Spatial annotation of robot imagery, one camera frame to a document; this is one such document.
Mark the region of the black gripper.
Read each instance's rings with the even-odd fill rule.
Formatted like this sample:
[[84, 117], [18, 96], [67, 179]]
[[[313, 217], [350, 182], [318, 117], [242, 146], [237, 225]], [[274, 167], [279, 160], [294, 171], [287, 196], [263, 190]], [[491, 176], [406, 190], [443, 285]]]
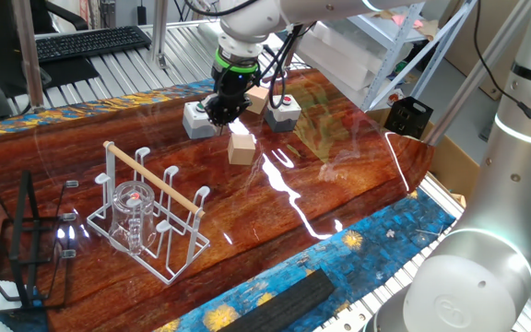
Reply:
[[255, 82], [261, 74], [257, 68], [232, 67], [220, 69], [212, 68], [215, 80], [214, 92], [202, 100], [204, 111], [209, 122], [216, 128], [216, 134], [223, 132], [223, 124], [234, 122], [249, 106], [250, 101], [242, 103], [243, 93]]

